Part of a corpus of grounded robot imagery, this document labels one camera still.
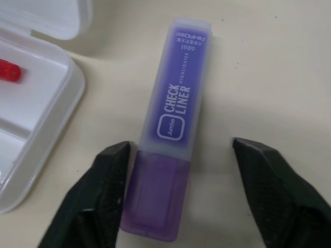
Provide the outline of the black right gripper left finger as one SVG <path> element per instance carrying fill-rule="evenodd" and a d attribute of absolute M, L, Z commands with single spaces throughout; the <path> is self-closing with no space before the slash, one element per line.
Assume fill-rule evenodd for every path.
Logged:
<path fill-rule="evenodd" d="M 131 146 L 100 152 L 67 192 L 39 247 L 115 247 L 121 222 Z"/>

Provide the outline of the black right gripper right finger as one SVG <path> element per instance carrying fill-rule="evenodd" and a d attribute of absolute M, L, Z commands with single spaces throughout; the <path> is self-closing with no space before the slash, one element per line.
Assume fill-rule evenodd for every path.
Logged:
<path fill-rule="evenodd" d="M 266 247 L 330 247 L 330 205 L 281 153 L 239 137 L 232 147 Z"/>

